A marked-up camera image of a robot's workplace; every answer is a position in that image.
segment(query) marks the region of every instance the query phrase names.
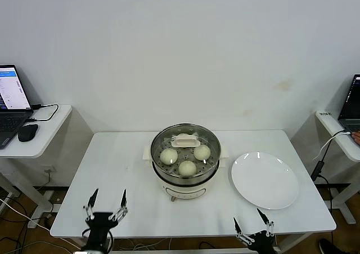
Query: white table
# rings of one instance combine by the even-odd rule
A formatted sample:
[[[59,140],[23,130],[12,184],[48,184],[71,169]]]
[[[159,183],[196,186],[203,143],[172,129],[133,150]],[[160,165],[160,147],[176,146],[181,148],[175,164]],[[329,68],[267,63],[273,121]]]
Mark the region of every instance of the white table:
[[[319,110],[316,112],[316,117],[331,136],[344,129],[338,121],[339,111]],[[334,140],[351,161],[360,162],[360,146],[356,144],[350,136],[341,135]],[[348,224],[355,224],[356,220],[345,202],[359,191],[360,178],[352,182],[340,194],[336,189],[331,189],[332,196],[334,197],[332,200],[332,208],[339,209]],[[330,208],[330,201],[327,200],[325,203],[327,207]]]
[[[32,117],[36,119],[47,119],[51,116],[55,109],[56,107],[52,106],[35,110]],[[58,111],[51,120],[47,122],[27,123],[36,123],[39,125],[35,137],[31,141],[20,142],[16,135],[4,149],[0,150],[0,158],[11,161],[12,158],[19,159],[39,157],[43,154],[56,132],[69,116],[70,112],[70,105],[59,105]],[[0,174],[0,186],[9,192],[8,197],[11,197],[12,195],[16,197],[19,196],[20,193],[12,187],[12,185],[14,185],[38,205],[32,215],[32,218],[36,219],[41,217],[43,212],[50,212],[52,204],[48,200],[50,199],[53,191],[46,191],[44,196],[41,195],[32,187],[32,184],[26,179],[26,176],[24,176],[21,171],[12,172],[12,174],[10,174],[9,181]],[[59,204],[54,204],[53,212],[57,212],[59,208]],[[30,222],[28,225],[29,228],[34,228],[35,226],[36,225],[33,222]]]
[[[256,206],[230,183],[229,168],[239,155],[257,150],[288,163],[299,180],[299,198],[292,206],[263,210],[275,222],[276,234],[296,234],[282,242],[282,251],[311,233],[336,228],[283,131],[216,131],[215,134],[228,150],[226,166],[218,170],[214,185],[203,197],[175,202],[162,191],[152,167],[142,160],[144,147],[156,132],[95,134],[52,225],[51,235],[81,238],[87,228],[83,205],[96,188],[99,191],[94,211],[117,209],[123,190],[127,190],[129,214],[112,230],[116,238],[234,236],[233,217],[244,232],[256,233],[265,226]]]

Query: laptop keyboard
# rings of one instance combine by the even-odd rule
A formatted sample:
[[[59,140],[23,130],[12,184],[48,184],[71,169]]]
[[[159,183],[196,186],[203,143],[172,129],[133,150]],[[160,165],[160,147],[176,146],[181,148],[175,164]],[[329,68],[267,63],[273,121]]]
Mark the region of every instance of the laptop keyboard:
[[[351,132],[359,132],[360,131],[360,124],[348,124],[347,126]]]
[[[24,120],[24,117],[0,117],[0,132],[12,132]]]

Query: table leg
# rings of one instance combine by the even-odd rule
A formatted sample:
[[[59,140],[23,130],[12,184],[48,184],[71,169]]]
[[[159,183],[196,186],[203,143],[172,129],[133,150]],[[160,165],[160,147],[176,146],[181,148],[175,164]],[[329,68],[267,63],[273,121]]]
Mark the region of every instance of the table leg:
[[[53,193],[54,193],[53,190],[48,190],[48,191],[46,191],[46,192],[44,193],[44,196],[43,196],[43,197],[46,198],[47,200],[49,200],[49,199],[51,198],[51,196],[52,196]],[[50,212],[58,213],[58,211],[59,211],[59,209],[60,209],[60,206],[61,206],[61,204],[56,204],[56,203],[54,203],[54,204],[52,205],[52,209],[50,209],[50,210],[47,210],[47,209],[44,209],[44,208],[41,207],[41,206],[38,206],[38,207],[35,209],[33,215],[31,216],[31,219],[34,219],[34,220],[33,220],[33,222],[31,221],[31,222],[28,223],[28,228],[29,228],[29,229],[35,229],[36,226],[37,226],[36,223],[39,223],[39,221],[40,221],[40,219],[38,219],[38,218],[40,218],[43,213],[50,213]]]
[[[312,235],[312,233],[289,235],[279,244],[280,253],[284,253],[292,247],[295,247],[298,243],[300,243],[302,240],[305,240],[310,235]]]
[[[20,192],[17,191],[14,187],[12,187],[11,183],[0,173],[0,186],[8,192],[6,198],[1,197],[1,199],[8,203],[10,201],[10,198],[12,197],[18,197],[20,195]],[[7,206],[4,203],[0,204],[0,213],[6,208]]]
[[[26,179],[19,171],[13,172],[10,175],[10,181],[38,206],[41,206],[49,211],[51,210],[52,204],[35,188],[33,188],[28,179]]]
[[[20,195],[20,192],[17,191],[11,183],[0,173],[0,186],[8,193],[12,193],[15,197]]]
[[[357,184],[351,184],[347,188],[345,188],[340,194],[336,189],[331,189],[331,195],[334,197],[332,200],[332,209],[339,209],[341,214],[344,216],[346,223],[348,224],[356,224],[356,220],[353,214],[350,212],[347,204],[345,203],[349,198],[351,198],[356,192],[356,190],[360,185],[356,186]],[[325,200],[325,204],[328,209],[331,208],[331,204],[329,200]]]

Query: white cable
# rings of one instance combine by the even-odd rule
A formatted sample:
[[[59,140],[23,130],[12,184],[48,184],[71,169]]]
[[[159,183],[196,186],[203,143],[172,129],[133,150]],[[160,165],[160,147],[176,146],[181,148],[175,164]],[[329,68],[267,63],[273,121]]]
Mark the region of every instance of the white cable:
[[[338,136],[341,136],[341,135],[351,135],[351,132],[345,132],[345,133],[339,133],[337,134],[336,136],[330,138],[324,145],[323,147],[321,147],[320,151],[319,151],[319,154],[317,156],[315,156],[312,160],[315,160],[316,158],[318,158],[320,155],[321,155],[321,151],[322,149],[324,149],[324,147],[334,138],[338,137]]]
[[[16,211],[14,208],[12,208],[9,204],[7,204],[6,202],[4,202],[2,199],[0,199],[0,201],[2,201],[7,207],[9,207],[10,209],[12,209],[14,212],[18,213],[19,215],[21,215],[21,216],[25,217],[26,219],[30,220],[31,222],[35,223],[35,224],[38,225],[40,228],[43,228],[44,230],[47,230],[48,232],[50,232],[49,229],[43,227],[42,225],[37,224],[37,223],[36,223],[34,220],[32,220],[30,217],[27,217],[27,216],[23,215],[22,213]],[[68,244],[71,244],[73,247],[76,247],[77,249],[80,249],[77,245],[69,242],[69,241],[66,240],[66,239],[63,239],[63,238],[59,238],[59,239],[65,241],[65,242],[68,243]]]
[[[133,251],[137,248],[137,247],[145,247],[148,251],[150,251],[150,249],[144,245],[144,244],[137,244],[134,248],[133,248]]]
[[[148,244],[148,245],[142,246],[142,247],[134,247],[133,251],[134,251],[134,250],[138,250],[138,249],[140,249],[140,248],[144,248],[144,247],[152,247],[152,246],[155,246],[155,245],[157,245],[157,244],[160,244],[162,241],[164,241],[164,240],[166,240],[166,239],[168,239],[168,238],[164,238],[164,239],[158,241],[158,242],[155,243],[155,244]]]
[[[52,245],[52,246],[54,246],[54,247],[58,247],[58,248],[61,248],[61,249],[65,250],[67,253],[73,254],[72,252],[70,252],[70,251],[69,251],[68,249],[66,249],[65,247],[61,247],[61,246],[58,246],[58,245],[56,245],[56,244],[53,244],[53,243],[50,243],[50,242],[46,242],[46,241],[36,241],[36,242],[30,243],[30,244],[27,244],[27,245],[25,245],[25,246],[23,246],[23,247],[20,247],[20,248],[18,248],[18,249],[16,249],[16,250],[12,250],[12,251],[6,252],[6,253],[4,253],[4,254],[13,253],[13,252],[18,251],[18,250],[20,250],[20,249],[22,249],[22,248],[29,247],[29,246],[31,246],[31,245],[33,245],[33,244],[37,244],[37,243],[50,244],[50,245]]]

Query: electrical outlet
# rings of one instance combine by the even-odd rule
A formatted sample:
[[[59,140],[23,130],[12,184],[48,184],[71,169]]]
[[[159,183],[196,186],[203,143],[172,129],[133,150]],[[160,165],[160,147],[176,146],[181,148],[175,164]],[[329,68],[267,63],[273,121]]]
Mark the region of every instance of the electrical outlet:
[[[46,172],[46,173],[50,173],[50,172],[54,173],[54,172],[56,172],[55,167],[52,166],[52,165],[41,165],[41,167],[44,169],[44,172]]]

